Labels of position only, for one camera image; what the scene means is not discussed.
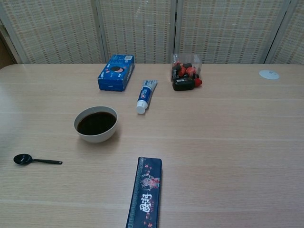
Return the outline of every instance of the dark blue pencil case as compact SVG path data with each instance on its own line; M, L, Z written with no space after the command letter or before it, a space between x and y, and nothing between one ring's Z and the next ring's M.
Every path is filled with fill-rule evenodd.
M162 161L139 157L126 228L157 228Z

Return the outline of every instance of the round white object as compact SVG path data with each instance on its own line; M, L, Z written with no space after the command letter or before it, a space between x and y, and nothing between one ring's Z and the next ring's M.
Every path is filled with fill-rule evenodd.
M261 75L261 77L269 80L277 80L280 78L280 75L273 70L261 70L259 74Z
M113 116L115 116L116 122L113 125L113 127L111 127L109 130L107 130L104 133L96 134L96 135L85 135L85 134L79 133L77 131L77 126L80 123L80 121L83 120L83 118L85 118L86 116L93 114L93 113L98 113L98 112L106 112L106 113L110 113ZM118 114L114 109L107 107L107 106L96 106L96 107L91 107L91 108L88 108L88 109L85 109L84 111L82 111L74 120L74 128L83 140L85 140L89 143L98 143L98 142L101 143L101 142L109 139L115 133L116 128L117 128L117 122L118 122Z
M144 114L146 112L147 107L148 107L147 102L145 102L143 100L139 100L137 102L136 111L138 114Z

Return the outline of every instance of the wooden table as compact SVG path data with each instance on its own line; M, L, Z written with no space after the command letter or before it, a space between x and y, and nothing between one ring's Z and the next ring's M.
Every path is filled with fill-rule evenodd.
M103 67L0 71L1 228L125 227L139 156L163 162L159 228L304 227L304 66L203 65L202 88L175 92L169 65L137 64L122 93L98 90ZM138 115L143 79L159 83ZM119 127L89 144L73 121L97 105ZM19 153L63 165L18 166Z

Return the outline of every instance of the toothpaste tube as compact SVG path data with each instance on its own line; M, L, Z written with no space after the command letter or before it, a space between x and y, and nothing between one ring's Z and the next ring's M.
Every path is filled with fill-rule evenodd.
M142 82L142 90L139 94L136 107L138 114L144 114L146 112L156 85L157 80L144 80Z

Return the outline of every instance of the spoon handle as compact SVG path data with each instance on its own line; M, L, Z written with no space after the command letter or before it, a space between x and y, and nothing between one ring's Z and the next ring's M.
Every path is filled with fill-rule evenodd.
M43 163L49 163L49 164L55 164L55 165L61 165L62 161L54 161L54 160L43 160L43 159L34 159L34 162L43 162Z

